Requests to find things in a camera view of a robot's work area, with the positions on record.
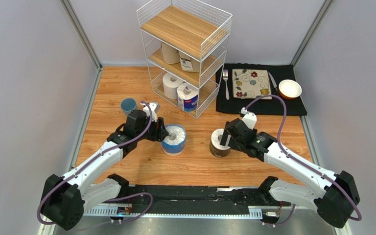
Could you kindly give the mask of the plain white paper towel roll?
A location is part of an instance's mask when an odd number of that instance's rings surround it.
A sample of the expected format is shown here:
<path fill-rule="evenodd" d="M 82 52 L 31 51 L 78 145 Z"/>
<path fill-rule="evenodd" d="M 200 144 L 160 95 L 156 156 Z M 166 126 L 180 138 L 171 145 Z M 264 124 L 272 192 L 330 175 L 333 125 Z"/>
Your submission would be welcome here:
<path fill-rule="evenodd" d="M 166 73 L 163 76 L 163 88 L 164 88 L 164 94 L 166 97 L 170 99 L 177 99 L 177 88 L 184 83 L 184 81 L 171 73 Z"/>

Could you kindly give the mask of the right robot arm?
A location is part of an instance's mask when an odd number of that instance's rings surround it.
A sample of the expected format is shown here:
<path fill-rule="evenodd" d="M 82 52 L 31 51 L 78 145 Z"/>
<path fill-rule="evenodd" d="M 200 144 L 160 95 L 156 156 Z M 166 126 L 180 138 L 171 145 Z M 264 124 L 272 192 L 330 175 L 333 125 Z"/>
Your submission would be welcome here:
<path fill-rule="evenodd" d="M 360 196 L 350 173 L 344 170 L 335 173 L 317 166 L 288 150 L 268 133 L 248 127 L 239 118 L 226 123 L 223 136 L 229 140 L 231 149 L 276 166 L 302 183 L 294 185 L 276 177 L 267 177 L 260 186 L 274 200 L 316 211 L 325 222 L 336 228 L 343 228 L 354 212 L 357 219 L 361 218 L 357 209 Z"/>

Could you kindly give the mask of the white roll blue label wrapper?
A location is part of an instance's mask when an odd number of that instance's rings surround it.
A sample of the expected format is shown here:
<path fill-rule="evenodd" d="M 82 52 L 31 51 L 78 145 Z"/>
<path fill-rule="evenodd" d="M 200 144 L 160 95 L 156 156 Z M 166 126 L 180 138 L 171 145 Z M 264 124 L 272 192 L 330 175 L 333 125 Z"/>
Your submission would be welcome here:
<path fill-rule="evenodd" d="M 185 112 L 193 111 L 197 107 L 198 96 L 198 88 L 189 83 L 183 83 L 177 88 L 177 105 Z"/>

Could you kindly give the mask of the blue paper towel roll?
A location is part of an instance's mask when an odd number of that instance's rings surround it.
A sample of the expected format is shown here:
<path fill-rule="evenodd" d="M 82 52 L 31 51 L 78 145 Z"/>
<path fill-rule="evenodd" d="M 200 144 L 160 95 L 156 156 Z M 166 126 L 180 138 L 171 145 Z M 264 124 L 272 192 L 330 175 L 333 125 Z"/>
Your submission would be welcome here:
<path fill-rule="evenodd" d="M 180 155 L 186 145 L 187 133 L 183 126 L 170 124 L 165 126 L 168 136 L 161 142 L 162 150 L 170 156 Z"/>

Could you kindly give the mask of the brown paper roll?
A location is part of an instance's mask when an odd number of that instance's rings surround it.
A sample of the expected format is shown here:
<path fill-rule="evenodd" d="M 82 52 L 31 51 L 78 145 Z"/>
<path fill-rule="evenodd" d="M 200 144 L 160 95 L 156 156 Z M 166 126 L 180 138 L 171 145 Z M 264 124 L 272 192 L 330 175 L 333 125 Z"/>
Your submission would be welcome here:
<path fill-rule="evenodd" d="M 179 51 L 164 42 L 161 42 L 161 54 L 167 64 L 180 63 Z"/>
<path fill-rule="evenodd" d="M 193 57 L 179 51 L 179 59 L 181 69 L 187 72 L 199 72 L 200 71 L 200 62 L 195 60 Z"/>

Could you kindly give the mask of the white roll dark brown wrapper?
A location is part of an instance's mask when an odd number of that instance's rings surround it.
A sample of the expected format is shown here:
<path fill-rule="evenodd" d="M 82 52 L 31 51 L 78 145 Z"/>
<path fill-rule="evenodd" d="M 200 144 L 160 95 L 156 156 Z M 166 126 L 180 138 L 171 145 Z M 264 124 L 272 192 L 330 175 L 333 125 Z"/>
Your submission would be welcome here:
<path fill-rule="evenodd" d="M 212 155 L 218 158 L 223 158 L 228 156 L 230 153 L 230 147 L 221 145 L 221 139 L 224 133 L 224 129 L 216 129 L 211 134 L 211 141 L 210 141 L 210 152 Z"/>

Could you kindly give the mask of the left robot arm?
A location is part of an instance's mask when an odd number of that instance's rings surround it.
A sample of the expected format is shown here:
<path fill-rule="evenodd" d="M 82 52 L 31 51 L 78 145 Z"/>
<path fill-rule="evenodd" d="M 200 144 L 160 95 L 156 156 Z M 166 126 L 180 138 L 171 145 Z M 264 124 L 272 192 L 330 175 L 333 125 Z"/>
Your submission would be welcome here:
<path fill-rule="evenodd" d="M 158 104 L 151 102 L 143 105 L 141 110 L 132 110 L 126 122 L 82 164 L 62 176 L 53 174 L 46 179 L 37 208 L 40 223 L 56 224 L 67 231 L 95 206 L 132 198 L 129 182 L 117 174 L 108 176 L 99 184 L 94 184 L 94 181 L 136 149 L 138 142 L 162 142 L 168 136 L 163 118 L 157 116 Z"/>

